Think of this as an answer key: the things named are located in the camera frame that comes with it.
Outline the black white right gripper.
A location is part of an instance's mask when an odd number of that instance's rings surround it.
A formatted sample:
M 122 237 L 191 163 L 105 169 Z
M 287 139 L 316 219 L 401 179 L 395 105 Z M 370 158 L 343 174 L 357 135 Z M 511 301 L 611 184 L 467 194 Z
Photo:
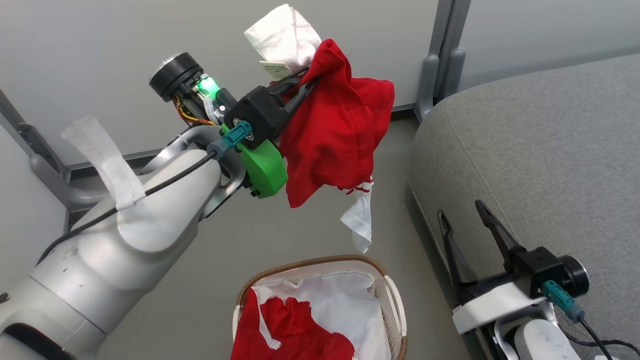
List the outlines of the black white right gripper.
M 555 256 L 544 247 L 531 251 L 519 244 L 481 200 L 475 207 L 493 235 L 503 258 L 505 272 L 478 278 L 454 239 L 454 229 L 443 210 L 438 212 L 439 230 L 454 286 L 457 306 L 452 319 L 459 334 L 482 328 L 546 300 L 560 301 L 567 309 L 569 298 L 585 296 L 590 280 L 585 267 L 569 255 Z

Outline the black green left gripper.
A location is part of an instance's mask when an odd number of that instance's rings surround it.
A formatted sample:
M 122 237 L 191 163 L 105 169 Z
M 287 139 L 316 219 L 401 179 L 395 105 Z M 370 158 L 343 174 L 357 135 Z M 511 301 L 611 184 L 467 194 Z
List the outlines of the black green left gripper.
M 234 149 L 244 164 L 244 186 L 252 196 L 263 199 L 277 194 L 288 180 L 276 141 L 318 84 L 318 77 L 302 82 L 308 70 L 235 99 L 192 55 L 183 52 L 165 59 L 150 76 L 149 85 L 164 102 L 174 105 L 189 128 L 212 128 L 225 135 L 241 123 L 249 124 L 251 132 Z

